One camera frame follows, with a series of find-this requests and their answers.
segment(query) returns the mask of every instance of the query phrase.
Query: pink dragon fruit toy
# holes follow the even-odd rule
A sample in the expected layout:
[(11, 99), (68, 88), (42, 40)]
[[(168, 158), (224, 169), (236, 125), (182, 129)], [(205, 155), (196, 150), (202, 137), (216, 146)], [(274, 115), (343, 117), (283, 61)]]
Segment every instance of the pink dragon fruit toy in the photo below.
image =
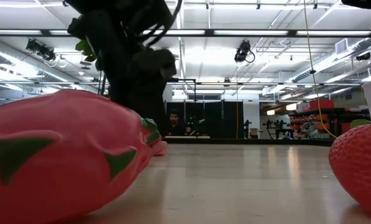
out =
[(165, 154), (156, 128), (80, 90), (0, 106), (0, 224), (68, 220), (106, 205)]

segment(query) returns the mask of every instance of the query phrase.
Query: strawberry toy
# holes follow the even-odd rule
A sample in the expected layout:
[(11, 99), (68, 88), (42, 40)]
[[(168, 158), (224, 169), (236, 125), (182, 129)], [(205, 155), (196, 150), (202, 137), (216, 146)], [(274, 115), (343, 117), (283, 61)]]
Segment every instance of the strawberry toy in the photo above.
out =
[(343, 188), (371, 213), (371, 122), (353, 121), (329, 152), (329, 163)]
[(114, 200), (167, 144), (109, 99), (61, 90), (0, 106), (0, 224), (51, 223)]

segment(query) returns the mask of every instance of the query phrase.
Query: man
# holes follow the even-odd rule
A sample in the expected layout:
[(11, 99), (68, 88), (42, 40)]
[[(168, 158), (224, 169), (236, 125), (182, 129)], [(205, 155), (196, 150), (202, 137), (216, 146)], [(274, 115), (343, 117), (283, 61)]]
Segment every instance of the man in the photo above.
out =
[(170, 116), (169, 135), (170, 136), (183, 136), (186, 133), (186, 128), (180, 123), (180, 114), (174, 110)]

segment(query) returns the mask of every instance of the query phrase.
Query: red strawberry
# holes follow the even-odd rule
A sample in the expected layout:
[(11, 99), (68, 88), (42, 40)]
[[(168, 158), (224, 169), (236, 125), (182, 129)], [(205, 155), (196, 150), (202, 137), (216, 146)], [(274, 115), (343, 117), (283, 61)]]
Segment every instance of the red strawberry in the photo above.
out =
[(341, 186), (371, 213), (371, 124), (339, 136), (331, 147), (329, 163)]

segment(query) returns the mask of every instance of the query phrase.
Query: ceiling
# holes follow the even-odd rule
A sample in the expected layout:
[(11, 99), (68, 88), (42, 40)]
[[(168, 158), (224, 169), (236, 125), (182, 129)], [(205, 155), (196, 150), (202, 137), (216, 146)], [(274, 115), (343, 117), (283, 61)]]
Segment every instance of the ceiling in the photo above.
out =
[[(176, 2), (166, 2), (173, 12)], [(371, 30), (371, 10), (344, 6), (337, 0), (318, 0), (317, 9), (313, 9), (314, 1), (308, 0), (307, 2), (306, 14), (310, 29)], [(206, 3), (206, 0), (184, 0), (181, 13), (172, 29), (306, 29), (303, 0), (261, 0), (260, 10), (256, 10), (256, 0), (209, 0), (209, 9), (206, 9)], [(72, 18), (78, 17), (79, 13), (71, 7), (60, 5), (61, 1), (53, 0), (0, 0), (0, 29), (66, 29)], [(85, 82), (99, 78), (100, 73), (94, 65), (90, 67), (90, 70), (81, 69), (80, 62), (84, 58), (75, 50), (77, 38), (33, 38), (53, 47), (55, 53), (67, 61), (64, 67), (59, 66), (63, 65), (63, 60), (60, 61), (53, 68), (54, 70)], [(241, 41), (245, 39), (250, 41), (256, 54), (256, 61), (239, 66), (234, 62), (234, 55)], [(311, 38), (312, 59), (319, 59), (335, 50), (335, 44), (342, 39)], [(0, 36), (0, 43), (25, 55), (29, 53), (25, 49), (28, 40), (26, 36)], [(361, 38), (350, 39), (349, 42), (360, 40)], [(230, 78), (232, 82), (286, 82), (295, 75), (296, 71), (310, 64), (307, 38), (165, 37), (156, 44), (159, 48), (169, 48), (175, 55), (181, 53), (181, 46), (184, 50), (183, 63), (179, 62), (177, 66), (180, 67), (180, 64), (183, 64), (185, 72), (178, 70), (176, 77), (195, 78), (200, 82), (222, 82), (224, 78)], [(36, 55), (32, 54), (29, 57), (42, 62)], [(318, 82), (325, 82), (369, 63), (371, 59), (352, 62), (350, 57), (346, 57), (333, 66), (326, 66), (316, 76)], [(367, 72), (366, 69), (362, 70), (358, 76), (352, 74), (339, 82), (354, 82), (367, 75)], [(312, 80), (308, 77), (300, 82), (311, 83)], [(246, 90), (262, 90), (269, 87), (271, 85), (245, 86), (242, 91), (246, 94)], [(223, 88), (223, 86), (201, 86), (200, 88), (214, 89)], [(293, 86), (292, 88), (286, 86), (280, 88), (279, 93), (286, 95), (305, 89), (305, 86)]]

